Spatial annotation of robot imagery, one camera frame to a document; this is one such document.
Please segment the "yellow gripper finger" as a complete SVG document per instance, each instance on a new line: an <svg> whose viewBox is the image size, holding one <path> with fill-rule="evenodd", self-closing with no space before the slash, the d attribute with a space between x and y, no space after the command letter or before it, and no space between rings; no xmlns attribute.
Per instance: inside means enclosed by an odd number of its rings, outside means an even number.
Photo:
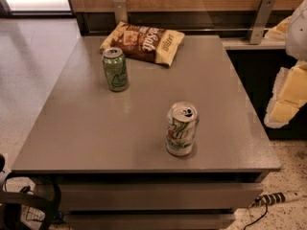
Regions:
<svg viewBox="0 0 307 230"><path fill-rule="evenodd" d="M281 128L306 104L307 62L299 60L291 69L281 67L277 73L264 124L270 128Z"/></svg>
<svg viewBox="0 0 307 230"><path fill-rule="evenodd" d="M291 17L287 17L279 22L275 27L269 29L265 34L265 39L284 41L290 19Z"/></svg>

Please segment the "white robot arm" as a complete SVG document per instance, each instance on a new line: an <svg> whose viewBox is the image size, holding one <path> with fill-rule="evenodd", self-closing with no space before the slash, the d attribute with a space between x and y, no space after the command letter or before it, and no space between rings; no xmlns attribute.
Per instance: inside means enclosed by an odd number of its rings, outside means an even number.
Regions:
<svg viewBox="0 0 307 230"><path fill-rule="evenodd" d="M285 35L286 54L297 60L291 69L281 67L276 75L264 124L270 128L287 125L307 104L307 0L294 13L269 31Z"/></svg>

